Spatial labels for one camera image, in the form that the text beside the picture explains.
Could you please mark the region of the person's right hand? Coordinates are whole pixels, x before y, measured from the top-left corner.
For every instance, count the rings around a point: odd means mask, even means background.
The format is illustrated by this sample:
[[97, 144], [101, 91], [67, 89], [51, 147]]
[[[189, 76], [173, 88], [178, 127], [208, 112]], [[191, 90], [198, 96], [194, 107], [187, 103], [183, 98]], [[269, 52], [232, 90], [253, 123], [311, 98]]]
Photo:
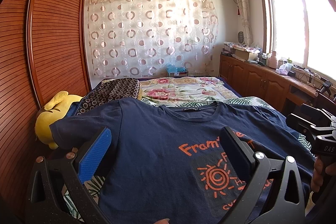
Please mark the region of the person's right hand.
[[315, 159], [313, 177], [311, 179], [311, 184], [310, 184], [311, 190], [313, 192], [319, 192], [320, 187], [323, 184], [323, 174], [322, 174], [323, 170], [325, 171], [326, 174], [330, 176], [335, 176], [336, 175], [336, 164], [333, 163], [327, 167], [324, 167], [321, 158], [318, 156]]

